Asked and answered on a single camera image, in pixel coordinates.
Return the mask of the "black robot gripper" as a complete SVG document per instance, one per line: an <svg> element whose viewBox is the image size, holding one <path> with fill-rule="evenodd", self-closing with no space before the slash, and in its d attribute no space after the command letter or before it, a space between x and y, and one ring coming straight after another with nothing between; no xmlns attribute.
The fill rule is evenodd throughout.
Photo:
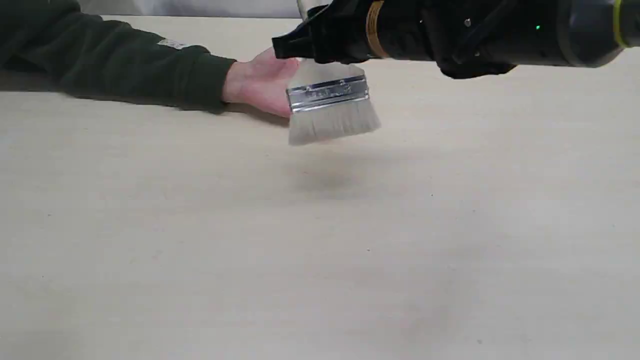
<svg viewBox="0 0 640 360"><path fill-rule="evenodd" d="M320 64L359 64L380 59L368 41L372 0L302 0L304 23L272 37L277 59L313 59Z"/></svg>

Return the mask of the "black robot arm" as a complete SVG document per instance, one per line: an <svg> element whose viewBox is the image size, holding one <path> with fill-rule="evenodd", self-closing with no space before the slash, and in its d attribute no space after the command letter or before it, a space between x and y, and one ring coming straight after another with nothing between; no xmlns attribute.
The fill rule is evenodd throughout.
<svg viewBox="0 0 640 360"><path fill-rule="evenodd" d="M456 80L600 68L639 46L637 0L334 0L272 39L278 59L434 62Z"/></svg>

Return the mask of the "dark green sleeved forearm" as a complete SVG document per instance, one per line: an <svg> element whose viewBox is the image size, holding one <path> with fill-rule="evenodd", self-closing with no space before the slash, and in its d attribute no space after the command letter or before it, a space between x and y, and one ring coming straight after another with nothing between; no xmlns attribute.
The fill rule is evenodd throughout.
<svg viewBox="0 0 640 360"><path fill-rule="evenodd" d="M3 0L1 68L46 77L74 96L144 101L219 112L235 59L183 45L75 0Z"/></svg>

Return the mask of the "person's open hand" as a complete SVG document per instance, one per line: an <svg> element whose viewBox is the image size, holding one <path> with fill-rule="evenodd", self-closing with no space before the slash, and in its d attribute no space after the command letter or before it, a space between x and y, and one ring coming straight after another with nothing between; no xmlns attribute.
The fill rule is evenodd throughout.
<svg viewBox="0 0 640 360"><path fill-rule="evenodd" d="M288 118L291 109L287 89L299 67L300 61L295 58L276 58L273 48L247 62L236 61L227 71L221 99Z"/></svg>

